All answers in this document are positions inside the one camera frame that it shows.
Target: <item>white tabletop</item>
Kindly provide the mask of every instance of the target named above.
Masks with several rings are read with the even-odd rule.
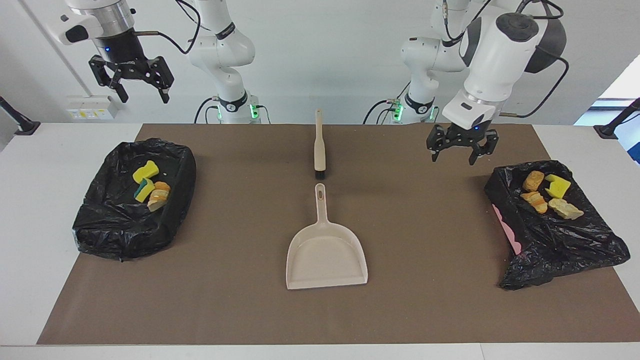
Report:
[[[105,155],[140,124],[42,124],[0,152],[0,359],[638,359],[640,343],[43,347],[35,343],[73,267],[71,225]],[[640,305],[640,167],[590,127],[535,126],[627,243],[615,269]]]

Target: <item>pink object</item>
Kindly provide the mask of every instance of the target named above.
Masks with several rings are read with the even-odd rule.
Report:
[[[504,223],[504,221],[502,221],[502,214],[500,213],[500,210],[498,210],[498,208],[495,207],[495,205],[491,204],[491,206],[493,206],[493,210],[495,211],[495,214],[498,216],[498,220],[500,221],[500,225],[502,225],[502,228],[504,229],[504,233],[507,235],[507,239],[509,239],[509,242],[511,243],[511,247],[513,247],[513,252],[516,253],[516,255],[519,255],[522,252],[522,245],[516,241],[516,234],[513,233],[513,230],[511,230],[511,228]]]

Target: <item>black trash bag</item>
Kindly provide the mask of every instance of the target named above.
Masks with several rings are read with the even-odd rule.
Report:
[[[150,212],[134,199],[133,173],[152,160],[153,182],[171,186],[168,201]],[[84,196],[73,225],[80,252],[124,261],[153,254],[171,243],[191,204],[196,163],[191,150],[157,138],[121,143],[107,155]]]
[[[576,220],[564,220],[551,208],[543,215],[538,214],[520,197],[526,192],[522,185],[533,170],[570,181],[572,185],[564,199],[584,211],[584,215]],[[538,189],[547,202],[551,199],[544,190],[548,185],[545,180]],[[511,248],[513,257],[501,288],[517,290],[541,285],[557,276],[618,265],[630,259],[627,245],[591,205],[573,180],[571,171],[558,161],[496,168],[484,192],[501,212],[502,221],[513,230],[515,241],[522,246],[517,255]]]

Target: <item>blue object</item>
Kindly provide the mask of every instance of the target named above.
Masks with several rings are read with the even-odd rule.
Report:
[[[640,164],[640,142],[627,151],[631,158]]]

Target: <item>black pole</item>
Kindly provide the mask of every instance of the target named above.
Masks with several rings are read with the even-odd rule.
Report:
[[[640,97],[638,97],[631,105],[627,106],[620,115],[618,115],[612,122],[607,125],[596,125],[593,128],[596,129],[596,133],[603,139],[617,139],[616,127],[624,122],[631,114],[640,110]]]
[[[13,118],[13,121],[18,124],[18,131],[15,132],[16,135],[31,135],[35,133],[36,129],[38,129],[38,126],[40,126],[40,122],[31,121],[28,117],[24,116],[18,110],[9,105],[4,97],[1,96],[0,108],[4,109],[6,113]]]

